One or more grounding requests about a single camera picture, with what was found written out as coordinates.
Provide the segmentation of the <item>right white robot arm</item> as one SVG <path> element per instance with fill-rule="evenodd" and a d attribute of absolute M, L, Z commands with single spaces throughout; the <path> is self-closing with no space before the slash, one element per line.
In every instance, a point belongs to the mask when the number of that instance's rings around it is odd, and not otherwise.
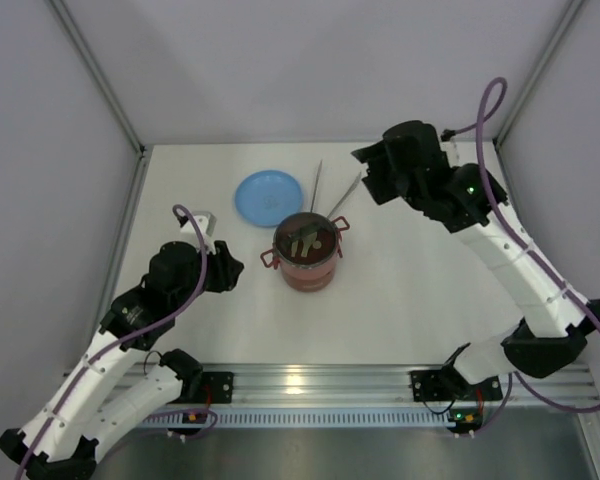
<path fill-rule="evenodd" d="M 486 268 L 520 309 L 520 322 L 500 335 L 459 347 L 441 368 L 442 382 L 461 389 L 518 371 L 546 378 L 574 362 L 594 330 L 584 307 L 600 319 L 600 299 L 570 292 L 524 231 L 505 189 L 482 158 L 450 164 L 433 125 L 407 121 L 353 151 L 366 167 L 374 201 L 403 199 L 444 226 Z"/>

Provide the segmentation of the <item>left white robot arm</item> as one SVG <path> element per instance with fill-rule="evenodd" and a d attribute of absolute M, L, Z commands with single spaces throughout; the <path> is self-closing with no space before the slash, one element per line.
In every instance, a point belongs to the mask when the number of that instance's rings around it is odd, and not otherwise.
<path fill-rule="evenodd" d="M 109 394 L 146 359 L 203 293 L 233 290 L 244 269 L 213 237 L 215 216 L 175 205 L 180 237 L 162 245 L 133 288 L 116 297 L 72 372 L 41 411 L 0 436 L 18 479 L 88 479 L 115 444 L 158 409 L 194 398 L 203 365 L 180 348 L 163 352 L 143 378 Z"/>

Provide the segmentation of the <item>grey lid with handle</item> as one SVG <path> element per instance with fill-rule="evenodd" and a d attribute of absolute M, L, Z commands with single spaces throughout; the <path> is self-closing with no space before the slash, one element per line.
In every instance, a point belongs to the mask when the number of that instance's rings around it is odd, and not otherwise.
<path fill-rule="evenodd" d="M 342 258 L 342 234 L 351 228 L 345 216 L 335 219 L 313 212 L 285 218 L 275 229 L 272 246 L 260 254 L 265 268 L 282 264 L 297 269 L 315 269 L 332 258 Z"/>

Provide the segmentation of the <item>long metal tongs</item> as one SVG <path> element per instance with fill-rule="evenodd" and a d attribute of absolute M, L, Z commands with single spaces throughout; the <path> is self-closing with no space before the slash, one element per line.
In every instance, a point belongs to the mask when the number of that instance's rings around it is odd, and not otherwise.
<path fill-rule="evenodd" d="M 334 218 L 355 192 L 361 178 L 361 172 L 347 172 L 340 177 L 325 160 L 320 160 L 311 180 L 307 210 Z"/>

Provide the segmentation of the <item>red lid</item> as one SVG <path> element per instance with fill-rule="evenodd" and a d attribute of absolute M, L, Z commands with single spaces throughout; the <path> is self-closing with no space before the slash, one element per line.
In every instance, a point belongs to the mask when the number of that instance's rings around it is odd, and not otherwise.
<path fill-rule="evenodd" d="M 296 266 L 326 262 L 337 247 L 337 232 L 325 217 L 303 212 L 286 218 L 277 228 L 274 245 L 281 258 Z"/>

